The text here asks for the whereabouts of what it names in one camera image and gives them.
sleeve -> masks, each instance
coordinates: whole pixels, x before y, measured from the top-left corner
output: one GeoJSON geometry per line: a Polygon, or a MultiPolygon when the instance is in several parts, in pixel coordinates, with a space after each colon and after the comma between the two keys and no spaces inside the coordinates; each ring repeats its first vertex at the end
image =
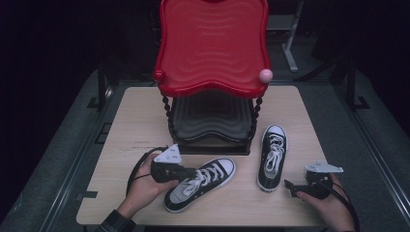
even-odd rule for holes
{"type": "Polygon", "coordinates": [[[96,232],[128,232],[133,231],[135,226],[135,222],[114,210],[97,228],[96,232]]]}

dark background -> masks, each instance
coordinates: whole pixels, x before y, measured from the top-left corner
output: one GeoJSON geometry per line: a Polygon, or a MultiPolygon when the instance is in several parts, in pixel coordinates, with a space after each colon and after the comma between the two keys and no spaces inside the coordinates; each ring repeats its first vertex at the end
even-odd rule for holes
{"type": "MultiPolygon", "coordinates": [[[[269,1],[284,13],[285,1],[269,1]]],[[[357,68],[410,134],[408,1],[307,0],[298,34],[319,34],[323,62],[357,68]]],[[[0,0],[0,219],[41,159],[81,86],[104,60],[111,84],[150,73],[159,1],[0,0]]]]}

pink ball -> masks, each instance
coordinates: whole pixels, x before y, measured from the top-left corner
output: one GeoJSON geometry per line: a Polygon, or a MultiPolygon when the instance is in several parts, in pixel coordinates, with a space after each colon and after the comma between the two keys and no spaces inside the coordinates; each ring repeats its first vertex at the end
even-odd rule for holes
{"type": "Polygon", "coordinates": [[[259,74],[259,79],[263,83],[269,83],[269,81],[271,81],[273,77],[274,74],[268,69],[262,70],[259,74]]]}

sneaker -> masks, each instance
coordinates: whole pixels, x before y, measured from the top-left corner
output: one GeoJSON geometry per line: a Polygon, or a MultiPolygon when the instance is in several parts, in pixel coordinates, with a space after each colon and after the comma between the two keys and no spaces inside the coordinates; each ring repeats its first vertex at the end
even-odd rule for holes
{"type": "Polygon", "coordinates": [[[257,184],[265,192],[278,187],[287,150],[286,134],[278,125],[269,126],[262,137],[262,157],[257,184]]]}
{"type": "Polygon", "coordinates": [[[170,213],[180,213],[196,198],[226,185],[235,173],[232,159],[218,158],[203,164],[194,178],[187,178],[166,193],[163,206],[170,213]]]}

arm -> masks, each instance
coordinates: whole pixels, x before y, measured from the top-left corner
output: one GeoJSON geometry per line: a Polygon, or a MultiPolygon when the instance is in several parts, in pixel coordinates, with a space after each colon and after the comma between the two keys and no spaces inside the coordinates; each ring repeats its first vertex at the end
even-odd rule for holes
{"type": "Polygon", "coordinates": [[[100,231],[132,231],[135,223],[131,218],[142,208],[153,202],[157,196],[178,185],[178,181],[157,183],[151,175],[151,162],[158,154],[151,154],[135,174],[130,191],[116,211],[113,211],[102,225],[100,231]]]}

